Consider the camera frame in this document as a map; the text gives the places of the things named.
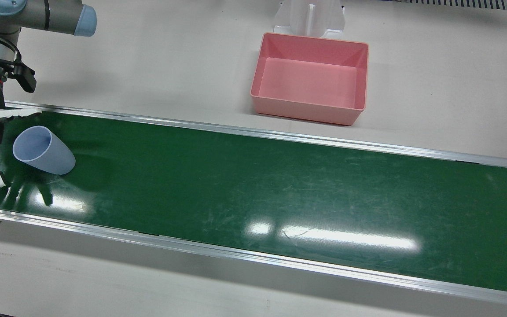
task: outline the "conveyor belt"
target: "conveyor belt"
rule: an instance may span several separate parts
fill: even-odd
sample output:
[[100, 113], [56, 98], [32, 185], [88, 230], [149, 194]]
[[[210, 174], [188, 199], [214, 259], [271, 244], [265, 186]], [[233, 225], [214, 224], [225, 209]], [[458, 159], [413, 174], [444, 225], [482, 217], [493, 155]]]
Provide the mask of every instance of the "conveyor belt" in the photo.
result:
[[[33, 125], [72, 172], [12, 157]], [[507, 291], [507, 168], [52, 112], [0, 168], [19, 214]]]

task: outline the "blue plastic cup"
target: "blue plastic cup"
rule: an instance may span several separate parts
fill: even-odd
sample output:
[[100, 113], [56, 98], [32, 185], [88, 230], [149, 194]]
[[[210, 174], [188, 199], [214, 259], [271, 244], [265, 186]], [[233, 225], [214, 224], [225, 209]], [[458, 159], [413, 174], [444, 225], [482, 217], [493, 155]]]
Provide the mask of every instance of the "blue plastic cup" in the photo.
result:
[[13, 155], [21, 162], [56, 175], [67, 174], [76, 165], [72, 151], [44, 126], [21, 132], [13, 143]]

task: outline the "black vent grille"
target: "black vent grille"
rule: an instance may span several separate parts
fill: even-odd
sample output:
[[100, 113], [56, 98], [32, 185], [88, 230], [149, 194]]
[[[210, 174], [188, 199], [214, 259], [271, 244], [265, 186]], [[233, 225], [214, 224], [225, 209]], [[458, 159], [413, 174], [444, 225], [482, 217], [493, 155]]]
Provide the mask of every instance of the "black vent grille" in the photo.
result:
[[442, 6], [507, 10], [507, 0], [390, 0], [390, 1], [409, 2], [411, 4], [438, 4]]

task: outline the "light blue joint cap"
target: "light blue joint cap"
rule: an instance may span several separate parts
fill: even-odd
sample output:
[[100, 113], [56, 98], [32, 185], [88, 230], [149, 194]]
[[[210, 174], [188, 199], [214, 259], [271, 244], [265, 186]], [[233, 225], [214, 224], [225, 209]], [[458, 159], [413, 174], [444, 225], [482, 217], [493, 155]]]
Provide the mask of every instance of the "light blue joint cap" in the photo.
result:
[[86, 4], [83, 5], [79, 15], [78, 25], [76, 26], [75, 36], [92, 36], [97, 30], [97, 13], [95, 9]]
[[21, 12], [26, 0], [0, 0], [0, 15], [13, 15]]

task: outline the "cup rim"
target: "cup rim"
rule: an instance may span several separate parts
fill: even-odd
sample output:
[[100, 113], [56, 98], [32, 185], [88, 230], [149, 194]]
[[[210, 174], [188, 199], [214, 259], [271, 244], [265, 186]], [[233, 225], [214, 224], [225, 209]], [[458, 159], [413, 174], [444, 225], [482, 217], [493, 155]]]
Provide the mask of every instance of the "cup rim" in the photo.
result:
[[[35, 158], [33, 158], [33, 159], [30, 159], [30, 160], [22, 160], [22, 159], [18, 158], [18, 156], [16, 155], [16, 152], [15, 152], [15, 145], [17, 144], [17, 140], [18, 140], [18, 139], [19, 139], [19, 138], [20, 138], [20, 137], [21, 137], [24, 133], [28, 132], [29, 130], [32, 130], [32, 129], [40, 129], [40, 128], [44, 129], [44, 130], [45, 130], [46, 132], [48, 132], [48, 134], [50, 135], [50, 142], [48, 143], [48, 146], [46, 147], [46, 149], [44, 149], [44, 151], [42, 151], [42, 153], [41, 153], [39, 156], [37, 156], [37, 157], [35, 157]], [[15, 141], [13, 142], [13, 156], [14, 156], [17, 160], [19, 160], [19, 161], [21, 161], [21, 162], [24, 162], [24, 163], [26, 163], [26, 162], [32, 162], [32, 161], [36, 161], [36, 160], [40, 159], [40, 158], [41, 158], [44, 154], [46, 154], [46, 152], [48, 152], [48, 149], [50, 149], [50, 146], [52, 145], [52, 142], [53, 142], [53, 141], [54, 141], [54, 135], [52, 134], [52, 132], [50, 131], [50, 129], [49, 129], [49, 128], [46, 128], [45, 126], [41, 126], [41, 125], [32, 126], [32, 127], [28, 128], [28, 129], [25, 129], [23, 132], [21, 132], [21, 133], [20, 133], [20, 134], [16, 137]]]

